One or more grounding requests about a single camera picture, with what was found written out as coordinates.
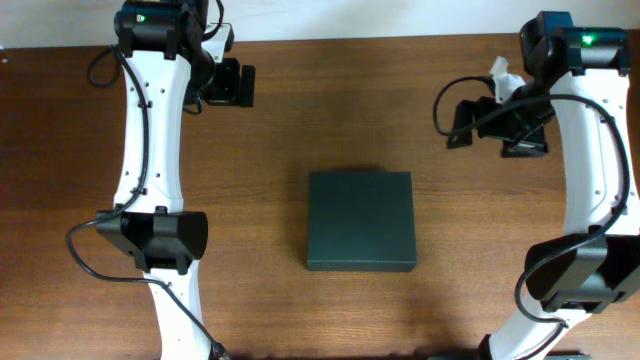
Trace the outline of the black storage box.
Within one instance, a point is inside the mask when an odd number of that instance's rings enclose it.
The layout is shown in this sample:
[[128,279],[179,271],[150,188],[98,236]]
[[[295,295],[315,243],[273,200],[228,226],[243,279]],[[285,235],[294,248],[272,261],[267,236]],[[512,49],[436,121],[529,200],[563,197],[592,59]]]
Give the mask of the black storage box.
[[409,172],[313,172],[307,269],[410,272],[417,263]]

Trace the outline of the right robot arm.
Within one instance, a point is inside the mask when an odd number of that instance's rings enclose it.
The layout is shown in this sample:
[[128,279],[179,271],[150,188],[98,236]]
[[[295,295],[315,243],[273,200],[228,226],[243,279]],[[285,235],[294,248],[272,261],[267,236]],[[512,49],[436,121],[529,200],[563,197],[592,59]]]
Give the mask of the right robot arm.
[[563,233],[532,246],[514,289],[516,311],[485,336],[480,359],[549,359],[577,324],[639,288],[639,192],[626,120],[631,56],[616,27],[578,27],[542,11],[519,33],[525,72],[497,58],[489,95],[462,101],[445,131],[449,148],[502,142],[502,156],[540,157],[556,121],[566,183]]

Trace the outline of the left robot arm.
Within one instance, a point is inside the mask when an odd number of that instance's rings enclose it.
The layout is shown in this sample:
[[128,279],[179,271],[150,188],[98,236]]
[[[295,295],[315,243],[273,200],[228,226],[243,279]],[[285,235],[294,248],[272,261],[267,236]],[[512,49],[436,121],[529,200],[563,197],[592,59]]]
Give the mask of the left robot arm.
[[94,226],[141,271],[132,283],[150,288],[164,359],[230,356],[203,324],[198,272],[209,225],[204,212],[184,208],[181,122],[205,105],[252,106],[256,70],[227,57],[233,28],[222,17],[210,22],[210,5],[127,1],[109,50],[127,86],[124,157],[113,207]]

